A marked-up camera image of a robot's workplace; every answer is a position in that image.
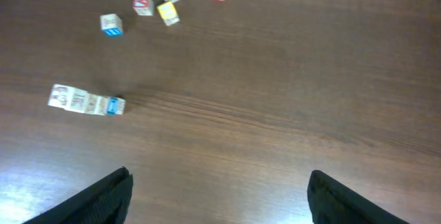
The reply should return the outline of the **wooden block red letter Y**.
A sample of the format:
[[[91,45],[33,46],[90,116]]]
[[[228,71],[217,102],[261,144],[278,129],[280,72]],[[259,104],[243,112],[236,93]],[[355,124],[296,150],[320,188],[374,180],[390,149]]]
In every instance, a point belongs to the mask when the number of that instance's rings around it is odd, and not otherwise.
[[[95,107],[95,114],[100,116],[105,116],[107,114],[107,106],[109,102],[108,96],[99,96],[97,95],[96,98],[96,107]]]

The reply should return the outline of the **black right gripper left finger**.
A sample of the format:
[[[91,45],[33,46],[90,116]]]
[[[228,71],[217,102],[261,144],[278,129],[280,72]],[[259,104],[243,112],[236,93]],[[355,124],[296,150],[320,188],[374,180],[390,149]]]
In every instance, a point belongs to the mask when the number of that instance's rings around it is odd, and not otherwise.
[[[133,186],[133,175],[121,167],[24,224],[124,224]]]

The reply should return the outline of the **wooden block yellow side engraved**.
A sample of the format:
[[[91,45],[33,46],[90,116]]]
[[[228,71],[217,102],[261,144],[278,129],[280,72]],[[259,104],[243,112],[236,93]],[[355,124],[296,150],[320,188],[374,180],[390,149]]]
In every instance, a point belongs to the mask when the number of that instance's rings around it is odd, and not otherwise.
[[[50,92],[48,105],[66,109],[70,102],[73,90],[74,88],[71,86],[54,84]]]

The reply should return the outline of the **wooden block green letter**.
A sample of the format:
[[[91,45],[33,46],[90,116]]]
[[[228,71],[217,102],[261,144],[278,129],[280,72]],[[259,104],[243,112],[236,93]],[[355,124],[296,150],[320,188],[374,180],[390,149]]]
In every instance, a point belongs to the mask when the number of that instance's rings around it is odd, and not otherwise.
[[[89,94],[88,91],[73,88],[68,95],[68,103],[65,110],[70,112],[85,113],[85,109],[88,104]]]

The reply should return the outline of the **wooden block red side engraved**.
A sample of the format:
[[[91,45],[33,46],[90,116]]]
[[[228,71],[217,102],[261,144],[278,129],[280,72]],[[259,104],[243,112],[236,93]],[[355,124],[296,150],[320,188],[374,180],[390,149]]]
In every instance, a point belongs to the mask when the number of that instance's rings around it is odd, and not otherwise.
[[[98,114],[100,96],[88,93],[87,104],[85,106],[85,114]]]

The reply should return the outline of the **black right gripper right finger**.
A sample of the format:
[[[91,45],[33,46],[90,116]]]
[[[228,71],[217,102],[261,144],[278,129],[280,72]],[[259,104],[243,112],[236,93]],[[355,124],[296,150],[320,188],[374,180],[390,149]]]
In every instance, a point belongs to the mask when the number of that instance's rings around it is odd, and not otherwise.
[[[307,200],[314,224],[408,224],[320,170],[311,172]]]

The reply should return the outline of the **wooden block red bottom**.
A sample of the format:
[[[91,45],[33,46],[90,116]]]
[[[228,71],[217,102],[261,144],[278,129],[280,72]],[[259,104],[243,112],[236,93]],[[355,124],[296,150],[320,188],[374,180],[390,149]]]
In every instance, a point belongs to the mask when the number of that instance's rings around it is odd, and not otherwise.
[[[105,108],[106,115],[122,115],[125,111],[125,99],[110,97]]]

